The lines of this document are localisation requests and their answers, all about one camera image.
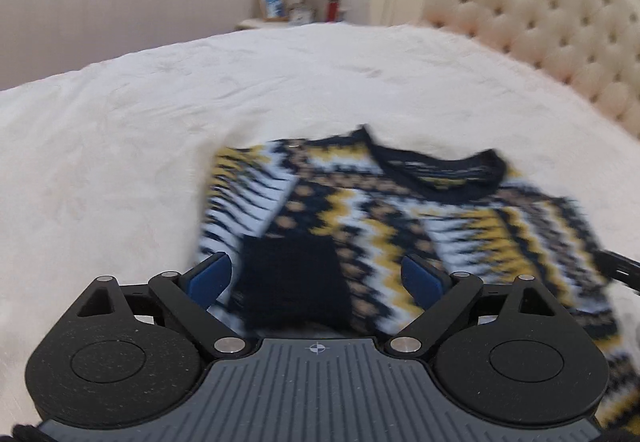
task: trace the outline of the knit sweater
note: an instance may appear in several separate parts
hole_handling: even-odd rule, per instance
[[[485,283],[536,276],[609,361],[600,423],[640,428],[640,382],[594,266],[594,235],[573,201],[543,194],[495,151],[444,161],[378,145],[365,128],[222,149],[200,256],[228,253],[234,279],[210,312],[243,333],[228,305],[244,238],[301,234],[333,239],[351,293],[351,327],[363,335],[394,334],[422,313],[401,283],[407,254]]]

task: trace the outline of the red object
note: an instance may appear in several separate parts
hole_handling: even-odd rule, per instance
[[[338,18],[338,9],[340,8],[340,0],[329,0],[329,5],[326,7],[326,21],[327,23],[335,23]]]

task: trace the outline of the silver screw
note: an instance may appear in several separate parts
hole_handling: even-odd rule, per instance
[[[223,354],[236,354],[240,350],[243,350],[246,343],[237,337],[223,337],[218,339],[213,347]]]
[[[391,347],[396,352],[402,352],[404,354],[410,354],[417,352],[422,347],[422,343],[412,337],[396,337],[391,340]]]

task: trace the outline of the photo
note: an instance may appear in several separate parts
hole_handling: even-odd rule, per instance
[[[285,0],[258,0],[264,21],[287,21]]]

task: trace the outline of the bed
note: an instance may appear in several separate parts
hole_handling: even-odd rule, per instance
[[[366,122],[443,158],[497,148],[640,259],[640,0],[370,2],[371,27],[221,35],[0,93],[0,432],[37,422],[24,364],[89,281],[191,266],[224,145]],[[610,292],[637,355],[636,296]]]

